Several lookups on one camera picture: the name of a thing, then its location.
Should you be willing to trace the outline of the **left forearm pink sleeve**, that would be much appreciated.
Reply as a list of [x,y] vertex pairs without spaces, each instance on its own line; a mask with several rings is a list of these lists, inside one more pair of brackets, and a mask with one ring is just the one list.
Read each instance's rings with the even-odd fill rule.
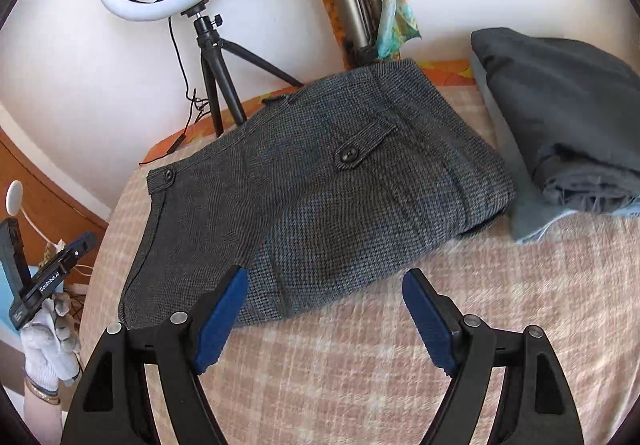
[[43,399],[27,391],[24,396],[24,421],[41,445],[61,444],[62,405],[57,396]]

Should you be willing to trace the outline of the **left hand white glove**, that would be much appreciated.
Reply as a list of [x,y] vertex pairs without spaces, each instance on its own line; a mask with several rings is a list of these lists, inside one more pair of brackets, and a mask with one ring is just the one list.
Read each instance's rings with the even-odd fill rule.
[[20,331],[25,375],[38,391],[53,396],[60,382],[71,383],[80,373],[80,351],[70,297],[55,293]]

